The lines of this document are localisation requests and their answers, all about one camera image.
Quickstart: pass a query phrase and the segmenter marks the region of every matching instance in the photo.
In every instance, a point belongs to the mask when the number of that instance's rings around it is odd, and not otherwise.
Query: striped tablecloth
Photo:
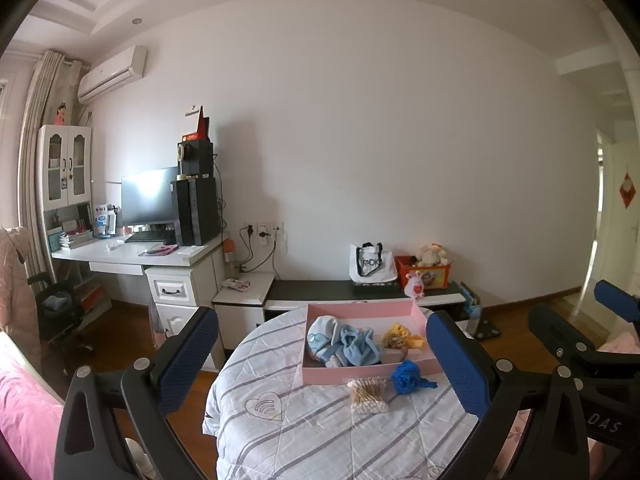
[[[444,374],[388,413],[351,413],[347,386],[303,386],[306,307],[245,338],[213,383],[202,425],[218,440],[218,480],[437,478],[476,424]]]

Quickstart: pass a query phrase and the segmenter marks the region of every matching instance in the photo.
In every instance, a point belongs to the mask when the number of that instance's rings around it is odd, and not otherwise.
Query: monitor screen
[[[178,167],[122,177],[122,224],[168,224],[175,219],[171,181]]]

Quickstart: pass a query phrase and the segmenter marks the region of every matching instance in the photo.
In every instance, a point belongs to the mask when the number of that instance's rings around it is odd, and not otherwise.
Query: diamond-shaped ornament
[[[622,186],[620,186],[620,196],[622,197],[622,202],[625,204],[625,209],[629,207],[629,204],[631,204],[631,201],[636,196],[636,186],[634,186],[628,173],[622,181]]]

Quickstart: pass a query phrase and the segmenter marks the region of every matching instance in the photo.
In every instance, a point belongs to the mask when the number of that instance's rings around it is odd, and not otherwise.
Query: black tabletop
[[[395,290],[376,286],[357,291],[353,289],[351,280],[273,280],[266,299],[267,301],[357,301],[406,298],[399,285]],[[449,282],[447,288],[431,288],[424,291],[425,296],[459,293],[460,287],[455,282]]]

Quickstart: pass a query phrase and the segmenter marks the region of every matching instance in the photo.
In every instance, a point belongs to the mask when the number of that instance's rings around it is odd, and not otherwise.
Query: white tote bag
[[[382,244],[352,245],[349,276],[355,283],[392,282],[398,278],[394,256],[391,251],[384,250]]]

